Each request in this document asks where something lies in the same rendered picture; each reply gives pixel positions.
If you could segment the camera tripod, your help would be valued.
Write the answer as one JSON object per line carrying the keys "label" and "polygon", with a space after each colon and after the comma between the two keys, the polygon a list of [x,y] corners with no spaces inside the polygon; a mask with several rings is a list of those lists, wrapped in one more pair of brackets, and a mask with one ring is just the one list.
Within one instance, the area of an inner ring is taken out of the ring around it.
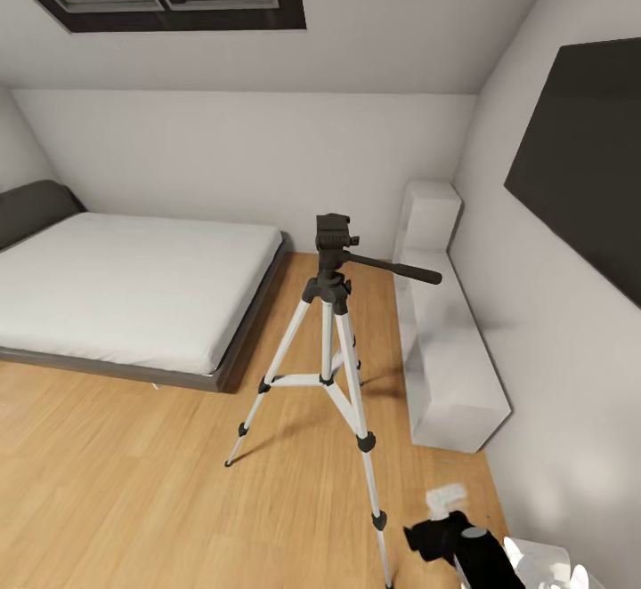
{"label": "camera tripod", "polygon": [[[349,308],[347,305],[347,294],[351,294],[351,280],[345,281],[345,274],[338,272],[344,262],[352,261],[390,270],[395,274],[407,278],[417,279],[426,283],[439,285],[442,282],[442,274],[433,270],[421,269],[400,263],[391,263],[383,260],[376,260],[357,254],[351,254],[344,250],[346,246],[358,246],[360,236],[350,237],[348,225],[350,217],[341,214],[329,213],[327,215],[316,215],[317,237],[315,245],[319,251],[319,271],[317,277],[308,279],[307,285],[302,294],[301,301],[296,309],[287,332],[284,335],[280,347],[271,363],[266,375],[263,376],[255,404],[251,409],[247,421],[239,425],[239,438],[230,458],[224,466],[228,467],[234,457],[242,438],[246,436],[249,425],[260,405],[266,392],[273,386],[322,386],[326,389],[339,411],[353,429],[358,441],[358,448],[362,451],[363,461],[369,485],[369,494],[373,513],[372,523],[377,529],[379,547],[381,551],[383,566],[385,570],[386,589],[394,589],[391,582],[388,560],[385,550],[383,529],[387,521],[387,514],[380,511],[377,499],[377,490],[372,470],[370,450],[375,447],[376,438],[373,432],[367,431],[365,415],[361,399],[360,385],[361,362],[357,358],[355,344],[356,338],[351,325]],[[322,374],[314,375],[276,375],[276,371],[287,352],[287,349],[300,325],[303,317],[315,296],[320,296],[322,309]],[[333,334],[334,317],[336,315],[337,329],[340,338],[340,348],[333,358]],[[352,406],[345,395],[341,392],[335,382],[335,377],[342,364],[345,363],[345,372],[349,386]]]}

